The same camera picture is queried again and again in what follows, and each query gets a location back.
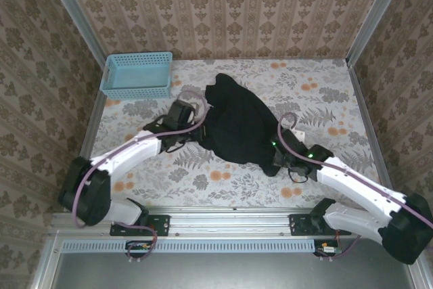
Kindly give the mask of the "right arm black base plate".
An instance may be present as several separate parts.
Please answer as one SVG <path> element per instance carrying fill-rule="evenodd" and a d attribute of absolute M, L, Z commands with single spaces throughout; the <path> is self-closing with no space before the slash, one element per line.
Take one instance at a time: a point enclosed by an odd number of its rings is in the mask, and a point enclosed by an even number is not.
<path fill-rule="evenodd" d="M 292 236 L 334 236 L 337 230 L 331 228 L 323 217 L 312 217 L 310 214 L 289 215 Z"/>

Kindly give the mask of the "floral tablecloth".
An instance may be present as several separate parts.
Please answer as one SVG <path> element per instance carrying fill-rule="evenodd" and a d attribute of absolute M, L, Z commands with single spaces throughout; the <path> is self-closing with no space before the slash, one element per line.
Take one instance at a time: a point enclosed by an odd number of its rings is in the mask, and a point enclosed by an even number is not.
<path fill-rule="evenodd" d="M 201 109 L 200 97 L 219 73 L 256 94 L 275 117 L 288 114 L 284 126 L 294 125 L 304 132 L 306 145 L 322 145 L 381 184 L 343 59 L 175 61 L 169 98 L 120 101 L 106 97 L 91 157 L 131 139 L 166 113 L 177 97 Z M 196 143 L 138 164 L 114 183 L 112 195 L 146 206 L 310 208 L 322 198 L 350 204 L 326 185 L 311 180 L 294 183 L 285 169 L 268 177 L 255 164 L 225 162 Z"/>

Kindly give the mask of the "small connector board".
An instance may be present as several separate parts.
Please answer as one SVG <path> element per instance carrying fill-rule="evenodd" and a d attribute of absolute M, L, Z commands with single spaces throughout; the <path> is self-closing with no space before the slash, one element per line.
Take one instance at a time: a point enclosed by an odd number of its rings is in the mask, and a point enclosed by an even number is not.
<path fill-rule="evenodd" d="M 317 257 L 334 257 L 342 254 L 342 247 L 337 240 L 315 240 L 314 255 Z"/>
<path fill-rule="evenodd" d="M 130 260 L 142 259 L 152 249 L 151 240 L 131 240 L 125 243 L 125 254 Z"/>

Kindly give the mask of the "aluminium table side rail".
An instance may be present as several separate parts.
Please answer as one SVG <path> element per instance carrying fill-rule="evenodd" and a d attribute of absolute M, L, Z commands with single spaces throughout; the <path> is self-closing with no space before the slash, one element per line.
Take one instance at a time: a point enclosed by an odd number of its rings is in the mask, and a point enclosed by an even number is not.
<path fill-rule="evenodd" d="M 72 212 L 74 198 L 81 179 L 91 168 L 91 153 L 105 103 L 106 96 L 101 91 L 98 91 L 80 155 L 70 163 L 58 196 L 58 202 L 70 212 Z"/>
<path fill-rule="evenodd" d="M 356 76 L 356 72 L 355 69 L 348 65 L 348 72 L 349 72 L 349 76 L 353 85 L 353 89 L 354 89 L 354 93 L 355 93 L 355 97 L 357 99 L 358 102 L 358 106 L 359 106 L 359 110 L 361 113 L 361 118 L 363 120 L 363 124 L 365 126 L 365 131 L 369 140 L 369 144 L 370 144 L 370 148 L 371 148 L 371 153 L 376 165 L 376 169 L 378 172 L 378 177 L 380 179 L 380 182 L 382 185 L 386 185 L 389 188 L 392 188 L 392 182 L 390 180 L 387 168 L 386 168 L 386 164 L 384 162 L 384 158 L 382 156 L 382 152 L 380 150 L 380 145 L 378 143 L 378 139 L 376 137 L 375 131 L 374 131 L 374 127 L 373 124 L 371 122 L 370 116 L 369 116 L 369 112 L 367 109 L 367 105 L 365 103 L 365 99 L 363 97 L 363 93 L 361 90 L 361 86 L 359 84 L 358 78 Z"/>

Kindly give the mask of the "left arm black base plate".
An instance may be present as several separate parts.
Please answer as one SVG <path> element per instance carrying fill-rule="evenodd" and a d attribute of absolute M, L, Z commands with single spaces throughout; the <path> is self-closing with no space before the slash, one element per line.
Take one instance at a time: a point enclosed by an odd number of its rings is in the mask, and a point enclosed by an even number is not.
<path fill-rule="evenodd" d="M 167 236 L 170 229 L 169 215 L 148 215 L 146 218 L 140 218 L 134 226 L 146 226 L 153 229 L 158 236 Z M 110 227 L 111 236 L 137 237 L 137 236 L 152 236 L 150 230 L 135 229 L 125 227 L 120 224 L 113 224 Z"/>

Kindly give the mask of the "blue plastic basket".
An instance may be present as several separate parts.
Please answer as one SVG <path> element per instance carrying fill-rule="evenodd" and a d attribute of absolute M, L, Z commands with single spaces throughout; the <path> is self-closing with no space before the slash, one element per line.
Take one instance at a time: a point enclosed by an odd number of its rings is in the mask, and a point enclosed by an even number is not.
<path fill-rule="evenodd" d="M 112 100 L 169 98 L 172 62 L 169 51 L 111 54 L 99 90 Z"/>

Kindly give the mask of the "grey metal panel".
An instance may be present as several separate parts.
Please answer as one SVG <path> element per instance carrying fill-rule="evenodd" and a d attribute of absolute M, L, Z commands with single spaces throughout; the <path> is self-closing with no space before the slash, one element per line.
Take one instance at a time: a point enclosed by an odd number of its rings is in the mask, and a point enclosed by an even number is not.
<path fill-rule="evenodd" d="M 49 240 L 30 289 L 433 289 L 425 257 L 407 266 L 361 240 L 331 261 L 296 253 L 66 253 Z"/>

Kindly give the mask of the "black t-shirt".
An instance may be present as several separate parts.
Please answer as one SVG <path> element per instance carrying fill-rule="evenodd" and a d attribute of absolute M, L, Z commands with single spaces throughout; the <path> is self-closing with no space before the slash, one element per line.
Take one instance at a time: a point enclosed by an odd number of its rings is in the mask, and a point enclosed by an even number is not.
<path fill-rule="evenodd" d="M 271 138 L 277 132 L 277 119 L 261 99 L 223 73 L 206 87 L 205 98 L 211 108 L 201 126 L 199 145 L 227 162 L 256 164 L 266 176 L 276 176 L 280 168 L 273 164 Z"/>

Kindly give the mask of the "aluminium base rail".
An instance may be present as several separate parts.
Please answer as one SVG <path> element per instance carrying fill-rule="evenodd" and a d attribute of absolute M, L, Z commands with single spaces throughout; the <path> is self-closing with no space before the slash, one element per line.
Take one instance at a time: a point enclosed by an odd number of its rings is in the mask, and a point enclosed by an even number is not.
<path fill-rule="evenodd" d="M 167 236 L 180 238 L 276 238 L 292 236 L 289 215 L 311 214 L 310 208 L 221 208 L 221 207 L 149 207 L 149 215 L 169 215 Z M 48 231 L 50 236 L 73 238 L 110 236 L 114 223 L 78 228 L 71 213 L 56 213 Z"/>

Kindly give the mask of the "aluminium frame post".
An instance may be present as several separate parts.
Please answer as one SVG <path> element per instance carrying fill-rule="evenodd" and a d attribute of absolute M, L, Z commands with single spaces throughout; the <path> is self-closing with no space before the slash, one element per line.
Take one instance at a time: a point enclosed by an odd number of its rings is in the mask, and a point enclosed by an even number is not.
<path fill-rule="evenodd" d="M 99 64 L 100 68 L 103 69 L 106 63 L 106 56 L 102 46 L 97 40 L 93 28 L 91 27 L 90 21 L 87 19 L 84 10 L 81 9 L 78 0 L 61 0 L 61 2 L 78 28 L 82 38 L 85 40 L 85 43 L 89 47 L 93 57 Z"/>
<path fill-rule="evenodd" d="M 364 22 L 359 29 L 346 56 L 348 67 L 353 67 L 361 56 L 368 41 L 373 35 L 374 30 L 378 27 L 380 20 L 384 16 L 392 0 L 374 0 L 369 13 L 366 15 Z"/>

